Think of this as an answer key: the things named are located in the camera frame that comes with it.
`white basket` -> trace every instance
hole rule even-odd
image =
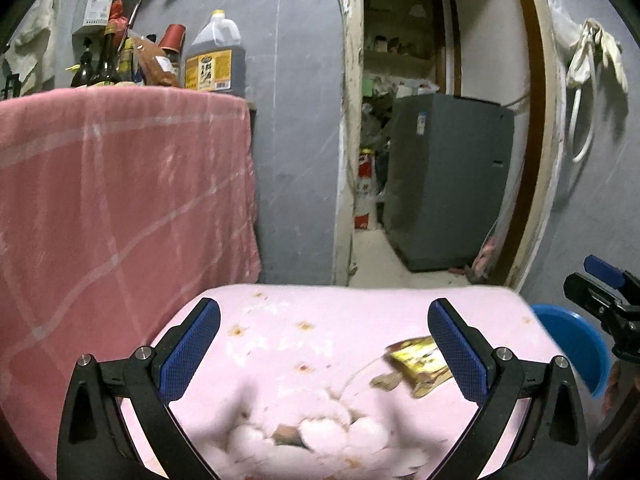
[[[113,0],[78,0],[73,34],[98,32],[107,26]]]

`blue bucket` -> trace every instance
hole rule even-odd
[[[593,397],[607,387],[611,368],[602,336],[582,316],[557,305],[535,304],[534,314],[569,358]]]

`gold snack wrapper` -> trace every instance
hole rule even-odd
[[[453,377],[431,336],[407,339],[388,346],[385,360],[402,374],[416,399]]]

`plastic jug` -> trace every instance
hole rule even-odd
[[[244,97],[245,52],[238,26],[215,10],[186,54],[184,87]]]

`pink tablecloth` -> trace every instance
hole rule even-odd
[[[548,362],[561,353],[506,288],[224,286],[195,298],[169,326],[201,297],[220,304],[222,326],[170,408],[222,480],[427,478],[476,405],[453,380],[421,399],[405,384],[384,392],[369,381],[391,371],[381,359],[386,346],[429,333],[426,313],[436,298],[448,298],[492,346],[508,346],[521,359]],[[484,474],[504,461],[526,402],[519,401]],[[128,400],[122,409],[142,459],[160,472]],[[276,446],[280,425],[297,428],[312,449]]]
[[[75,360],[127,356],[195,294],[255,282],[246,102],[163,88],[0,103],[0,408],[54,477]]]

